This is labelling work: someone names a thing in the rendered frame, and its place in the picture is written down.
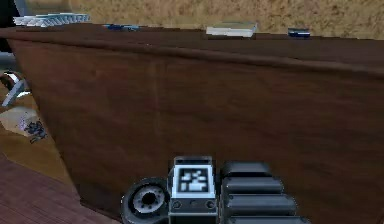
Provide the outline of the dark brown wooden cabinet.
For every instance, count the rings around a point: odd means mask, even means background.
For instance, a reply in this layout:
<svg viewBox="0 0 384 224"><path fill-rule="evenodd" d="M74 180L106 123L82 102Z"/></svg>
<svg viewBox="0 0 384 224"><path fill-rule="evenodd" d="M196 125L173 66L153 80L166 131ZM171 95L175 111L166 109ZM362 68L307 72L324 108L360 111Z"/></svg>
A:
<svg viewBox="0 0 384 224"><path fill-rule="evenodd" d="M81 202L177 156L264 161L312 224L384 223L384 41L1 28Z"/></svg>

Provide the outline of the blue flat phone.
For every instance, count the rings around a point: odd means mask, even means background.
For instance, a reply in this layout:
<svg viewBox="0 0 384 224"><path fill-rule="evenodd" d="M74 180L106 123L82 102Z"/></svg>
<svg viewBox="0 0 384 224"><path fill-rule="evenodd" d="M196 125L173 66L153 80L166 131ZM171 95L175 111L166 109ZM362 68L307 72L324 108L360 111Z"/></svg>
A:
<svg viewBox="0 0 384 224"><path fill-rule="evenodd" d="M137 25L124 24L104 24L103 27L114 31L138 31L140 29L140 27Z"/></svg>

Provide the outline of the grey metal chair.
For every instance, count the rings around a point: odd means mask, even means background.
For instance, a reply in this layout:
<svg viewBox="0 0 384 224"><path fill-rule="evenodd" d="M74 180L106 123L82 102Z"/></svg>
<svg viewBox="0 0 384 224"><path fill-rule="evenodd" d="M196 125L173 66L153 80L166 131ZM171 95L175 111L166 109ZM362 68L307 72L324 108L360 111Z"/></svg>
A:
<svg viewBox="0 0 384 224"><path fill-rule="evenodd" d="M0 0L0 29L15 27L14 18L20 13L16 7L15 0ZM5 38L0 37L0 56L3 53L12 53L11 47ZM2 105L9 106L19 95L24 95L25 84L10 71L0 72L0 82L9 90Z"/></svg>

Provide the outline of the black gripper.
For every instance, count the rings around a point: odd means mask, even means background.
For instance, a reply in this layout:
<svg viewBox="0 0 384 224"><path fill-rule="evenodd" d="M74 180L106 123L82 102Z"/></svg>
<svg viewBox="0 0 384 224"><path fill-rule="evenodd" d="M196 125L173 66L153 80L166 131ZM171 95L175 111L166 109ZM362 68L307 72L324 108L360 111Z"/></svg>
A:
<svg viewBox="0 0 384 224"><path fill-rule="evenodd" d="M167 224L169 193L163 178L144 178L121 198L123 224Z"/></svg>

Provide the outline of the dark blue small box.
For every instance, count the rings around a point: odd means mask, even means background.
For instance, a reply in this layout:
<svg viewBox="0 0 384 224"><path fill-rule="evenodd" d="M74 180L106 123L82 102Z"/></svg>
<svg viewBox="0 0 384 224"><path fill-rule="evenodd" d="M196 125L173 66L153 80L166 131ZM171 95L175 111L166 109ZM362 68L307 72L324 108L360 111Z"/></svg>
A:
<svg viewBox="0 0 384 224"><path fill-rule="evenodd" d="M308 38L311 36L311 33L308 29L300 29L300 28L289 28L287 31L290 37L302 37Z"/></svg>

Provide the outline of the white book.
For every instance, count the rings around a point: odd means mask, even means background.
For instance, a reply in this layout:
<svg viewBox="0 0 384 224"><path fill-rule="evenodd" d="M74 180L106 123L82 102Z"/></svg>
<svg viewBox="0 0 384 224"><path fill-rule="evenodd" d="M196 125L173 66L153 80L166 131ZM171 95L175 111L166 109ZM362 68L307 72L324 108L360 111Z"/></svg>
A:
<svg viewBox="0 0 384 224"><path fill-rule="evenodd" d="M256 22L223 22L206 27L207 35L252 37L257 30Z"/></svg>

